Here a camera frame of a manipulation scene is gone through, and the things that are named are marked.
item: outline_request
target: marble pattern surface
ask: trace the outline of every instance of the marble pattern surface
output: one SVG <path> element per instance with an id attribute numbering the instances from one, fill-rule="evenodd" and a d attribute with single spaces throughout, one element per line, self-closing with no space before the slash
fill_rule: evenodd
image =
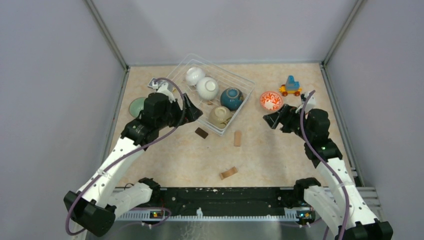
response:
<path id="1" fill-rule="evenodd" d="M 132 164 L 119 186 L 135 183 L 143 177 L 154 178 L 163 187 L 292 187 L 296 180 L 308 177 L 315 177 L 326 185 L 307 159 L 303 140 L 293 133 L 270 129 L 262 119 L 269 112 L 261 107 L 260 95 L 266 91 L 278 92 L 288 75 L 300 81 L 303 91 L 316 90 L 317 108 L 329 113 L 330 138 L 338 145 L 350 169 L 318 63 L 228 64 L 221 67 L 256 83 L 252 95 L 225 134 L 219 136 L 198 122 L 181 126 L 168 138 L 149 147 Z M 147 87 L 149 81 L 166 77 L 174 68 L 174 65 L 131 67 L 112 146 L 125 124 L 133 119 L 129 113 L 130 103 L 136 98 L 147 97 L 153 92 Z M 283 100 L 289 105 L 300 104 L 300 97 L 290 94 Z M 206 139 L 195 133 L 198 127 L 209 133 Z M 163 129 L 160 135 L 169 130 Z M 236 130 L 242 132 L 241 147 L 233 146 Z M 238 173 L 221 180 L 219 174 L 233 166 Z"/>

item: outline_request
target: cable tie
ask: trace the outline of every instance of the cable tie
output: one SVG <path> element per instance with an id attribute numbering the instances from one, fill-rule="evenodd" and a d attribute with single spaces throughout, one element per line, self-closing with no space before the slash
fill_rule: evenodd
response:
<path id="1" fill-rule="evenodd" d="M 101 176 L 103 176 L 105 178 L 108 178 L 108 179 L 111 179 L 112 178 L 112 175 L 111 174 L 109 174 L 108 172 L 105 172 L 103 169 L 100 169 L 100 168 L 97 169 L 96 173 L 98 175 L 101 175 Z"/>
<path id="2" fill-rule="evenodd" d="M 337 185 L 334 185 L 334 187 L 331 188 L 331 192 L 334 192 L 337 189 L 348 187 L 348 186 L 355 186 L 355 184 L 352 181 L 342 182 Z"/>

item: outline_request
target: teal bowl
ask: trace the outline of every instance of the teal bowl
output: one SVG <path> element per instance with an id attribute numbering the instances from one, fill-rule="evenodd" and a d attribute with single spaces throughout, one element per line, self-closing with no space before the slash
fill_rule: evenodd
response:
<path id="1" fill-rule="evenodd" d="M 222 92 L 219 100 L 222 106 L 227 107 L 230 111 L 236 111 L 242 105 L 245 97 L 240 89 L 230 87 Z"/>
<path id="2" fill-rule="evenodd" d="M 135 99 L 134 101 L 132 101 L 131 104 L 129 105 L 129 114 L 131 114 L 133 118 L 138 117 L 140 114 L 140 111 L 144 109 L 145 99 L 146 99 L 145 97 L 139 97 Z"/>

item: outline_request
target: small wooden piece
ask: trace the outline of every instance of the small wooden piece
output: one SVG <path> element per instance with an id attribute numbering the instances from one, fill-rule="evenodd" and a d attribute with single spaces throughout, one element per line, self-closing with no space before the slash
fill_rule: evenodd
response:
<path id="1" fill-rule="evenodd" d="M 221 178 L 221 180 L 224 180 L 224 179 L 228 178 L 229 176 L 232 176 L 232 175 L 236 174 L 237 172 L 238 172 L 237 171 L 237 168 L 235 166 L 233 166 L 229 170 L 227 170 L 225 172 L 221 172 L 219 174 L 219 177 Z"/>
<path id="2" fill-rule="evenodd" d="M 196 129 L 196 131 L 194 131 L 197 135 L 199 135 L 200 137 L 202 137 L 203 139 L 205 139 L 209 133 L 205 132 L 205 130 L 201 129 L 200 127 L 198 127 Z"/>
<path id="3" fill-rule="evenodd" d="M 234 147 L 240 147 L 242 145 L 242 131 L 237 130 L 234 132 Z"/>

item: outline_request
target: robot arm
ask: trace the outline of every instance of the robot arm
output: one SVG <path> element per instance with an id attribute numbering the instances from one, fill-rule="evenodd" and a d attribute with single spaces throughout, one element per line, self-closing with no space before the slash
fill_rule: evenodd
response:
<path id="1" fill-rule="evenodd" d="M 378 217 L 370 210 L 362 199 L 355 184 L 352 182 L 342 154 L 337 145 L 329 138 L 330 121 L 328 113 L 315 107 L 315 99 L 306 103 L 305 110 L 308 117 L 300 115 L 299 109 L 304 107 L 305 101 L 299 107 L 284 104 L 275 113 L 264 115 L 263 119 L 272 129 L 282 124 L 283 133 L 295 133 L 303 139 L 300 127 L 301 119 L 304 121 L 305 135 L 312 148 L 326 161 L 337 173 L 342 183 L 340 184 L 332 172 L 322 163 L 305 143 L 306 156 L 312 161 L 317 171 L 325 178 L 334 196 L 335 202 L 325 193 L 321 184 L 315 178 L 306 178 L 296 181 L 294 193 L 299 201 L 311 205 L 328 225 L 334 236 L 340 234 L 340 227 L 346 210 L 346 199 L 342 187 L 347 190 L 349 199 L 349 216 L 344 233 L 344 240 L 386 240 L 391 239 L 393 229 L 388 222 L 380 222 Z"/>
<path id="2" fill-rule="evenodd" d="M 143 178 L 131 188 L 113 194 L 128 168 L 147 150 L 147 147 L 140 148 L 156 140 L 161 129 L 194 122 L 203 114 L 186 94 L 183 94 L 182 99 L 185 109 L 181 110 L 167 88 L 168 84 L 163 83 L 157 92 L 149 94 L 144 101 L 143 110 L 137 118 L 126 124 L 115 147 L 96 173 L 76 193 L 69 191 L 63 199 L 68 211 L 75 204 L 71 219 L 98 237 L 108 232 L 117 217 L 148 202 L 155 192 L 160 191 L 159 184 Z M 115 163 L 123 156 L 127 157 Z M 77 200 L 90 184 L 92 185 Z"/>

